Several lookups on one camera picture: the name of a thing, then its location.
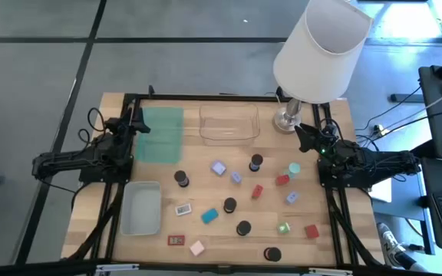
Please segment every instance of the wooden table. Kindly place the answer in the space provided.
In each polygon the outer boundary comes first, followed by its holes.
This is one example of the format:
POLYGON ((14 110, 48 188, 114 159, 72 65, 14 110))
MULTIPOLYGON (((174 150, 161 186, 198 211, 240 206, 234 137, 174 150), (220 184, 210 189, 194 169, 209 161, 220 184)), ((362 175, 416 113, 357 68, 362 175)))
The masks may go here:
MULTIPOLYGON (((124 94, 105 93, 100 110, 105 120, 119 117, 124 94)), ((146 261, 190 264, 234 265, 335 265, 334 246, 329 225, 325 190, 319 185, 315 151, 299 152, 299 140, 295 134, 285 135, 274 131, 272 116, 277 103, 251 103, 259 110, 260 135, 250 146, 206 146, 199 135, 199 108, 209 105, 243 105, 246 103, 191 101, 191 100, 142 100, 142 107, 182 107, 184 109, 183 158, 175 165, 157 165, 135 162, 131 181, 154 180, 161 184, 161 230, 156 235, 126 236, 117 231, 114 246, 115 261, 146 261), (261 169, 251 172, 250 157, 259 153, 264 157, 261 169), (209 170, 210 163, 222 160, 228 167, 223 177, 209 170), (275 178, 291 162, 301 164, 302 171, 286 186, 275 186, 275 178), (190 178, 190 185, 182 189, 173 174, 182 169, 190 178), (229 174, 239 172, 241 185, 232 184, 229 174), (255 185, 264 187, 261 197, 251 199, 255 185), (285 197, 296 191, 300 197, 288 205, 285 197), (233 197, 238 205, 233 214, 223 211, 223 201, 233 197), (175 206, 191 203, 189 215, 177 217, 175 206), (208 209, 216 208, 219 218, 204 225, 200 216, 208 209), (245 237, 236 234, 236 225, 247 220, 252 231, 245 237), (291 225, 290 233, 281 235, 276 226, 281 222, 291 225), (308 239, 304 227, 315 224, 320 237, 308 239), (168 246, 168 235, 185 235, 184 246, 168 246), (206 250, 194 257, 189 247, 201 241, 206 250), (282 259, 268 262, 262 256, 267 247, 278 247, 282 259)), ((347 140, 354 140, 354 126, 346 100, 331 102, 332 118, 338 121, 347 140)), ((302 121, 314 125, 312 108, 302 106, 302 121)), ((103 183, 92 183, 77 196, 62 256, 73 253, 86 239, 97 222, 98 210, 104 190, 103 183)), ((375 226, 370 199, 358 189, 346 189, 353 229, 373 256, 382 261, 380 242, 375 226)), ((104 254, 108 229, 102 237, 100 254, 104 254)), ((341 243, 345 261, 349 262, 345 235, 341 230, 341 243)))

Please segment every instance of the red box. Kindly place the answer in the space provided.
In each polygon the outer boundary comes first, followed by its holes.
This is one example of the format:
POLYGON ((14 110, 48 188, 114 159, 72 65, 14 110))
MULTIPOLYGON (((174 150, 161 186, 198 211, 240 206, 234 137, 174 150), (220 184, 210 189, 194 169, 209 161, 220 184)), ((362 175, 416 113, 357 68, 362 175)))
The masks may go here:
POLYGON ((277 178, 275 179, 276 186, 282 186, 284 184, 287 184, 288 182, 289 182, 288 175, 277 176, 277 178))
POLYGON ((184 235, 169 235, 168 245, 185 245, 184 235))
POLYGON ((257 185, 255 186, 253 193, 252 193, 252 199, 257 199, 261 194, 264 187, 257 185))
POLYGON ((305 227, 306 237, 307 238, 318 238, 320 234, 318 233, 318 229, 316 225, 310 225, 305 227))

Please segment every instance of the white lampshade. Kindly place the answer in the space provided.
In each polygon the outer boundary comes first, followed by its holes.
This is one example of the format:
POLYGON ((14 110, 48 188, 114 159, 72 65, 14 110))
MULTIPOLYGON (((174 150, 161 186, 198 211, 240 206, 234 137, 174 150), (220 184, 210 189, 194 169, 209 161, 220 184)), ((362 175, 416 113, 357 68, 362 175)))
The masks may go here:
POLYGON ((343 0, 310 0, 275 58, 277 83, 291 97, 311 104, 340 97, 372 23, 343 0))

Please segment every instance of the lamp base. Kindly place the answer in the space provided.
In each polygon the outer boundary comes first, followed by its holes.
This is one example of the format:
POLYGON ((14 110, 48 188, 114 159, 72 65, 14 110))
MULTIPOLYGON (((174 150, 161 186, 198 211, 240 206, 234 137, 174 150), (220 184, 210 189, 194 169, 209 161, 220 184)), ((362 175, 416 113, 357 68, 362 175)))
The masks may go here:
POLYGON ((275 130, 278 132, 291 134, 295 132, 295 126, 298 126, 301 123, 301 116, 297 113, 295 116, 290 117, 287 114, 286 108, 281 107, 275 112, 274 120, 272 122, 275 130))

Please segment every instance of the lavender cube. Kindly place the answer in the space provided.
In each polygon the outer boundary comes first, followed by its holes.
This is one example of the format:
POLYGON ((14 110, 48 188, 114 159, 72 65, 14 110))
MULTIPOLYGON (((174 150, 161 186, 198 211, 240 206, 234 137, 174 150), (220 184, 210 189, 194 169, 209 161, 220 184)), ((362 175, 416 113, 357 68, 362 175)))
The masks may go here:
POLYGON ((226 166, 220 161, 214 161, 213 165, 211 166, 211 170, 218 176, 222 176, 226 171, 226 166))
POLYGON ((299 194, 297 192, 291 192, 288 197, 285 199, 287 203, 292 204, 298 199, 299 194))
POLYGON ((231 180, 236 184, 240 184, 242 182, 242 176, 237 172, 231 172, 231 180))

